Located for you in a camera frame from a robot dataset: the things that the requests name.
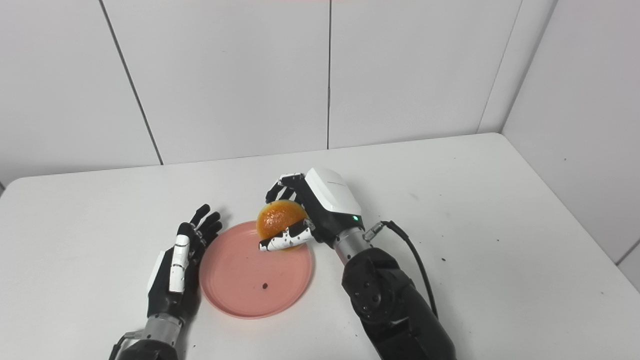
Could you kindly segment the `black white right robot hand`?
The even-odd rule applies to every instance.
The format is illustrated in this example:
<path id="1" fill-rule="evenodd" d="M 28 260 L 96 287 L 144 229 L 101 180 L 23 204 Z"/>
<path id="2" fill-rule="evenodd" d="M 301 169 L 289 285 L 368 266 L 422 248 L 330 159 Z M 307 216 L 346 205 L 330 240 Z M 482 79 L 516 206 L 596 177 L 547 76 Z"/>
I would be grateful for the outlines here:
<path id="1" fill-rule="evenodd" d="M 259 242 L 262 252 L 294 248 L 311 240 L 333 246 L 343 231 L 364 229 L 362 209 L 336 171 L 313 167 L 306 173 L 283 174 L 266 193 L 266 204 L 293 200 L 306 219 L 295 221 Z"/>

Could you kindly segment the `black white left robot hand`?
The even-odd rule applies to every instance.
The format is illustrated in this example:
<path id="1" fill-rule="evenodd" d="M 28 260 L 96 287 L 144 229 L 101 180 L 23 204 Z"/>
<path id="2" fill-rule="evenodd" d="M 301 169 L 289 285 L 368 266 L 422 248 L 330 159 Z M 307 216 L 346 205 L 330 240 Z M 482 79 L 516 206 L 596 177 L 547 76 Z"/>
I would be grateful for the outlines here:
<path id="1" fill-rule="evenodd" d="M 162 251 L 154 264 L 148 283 L 147 317 L 164 313 L 186 323 L 196 315 L 202 259 L 221 229 L 221 214 L 208 203 L 178 226 L 174 244 Z"/>

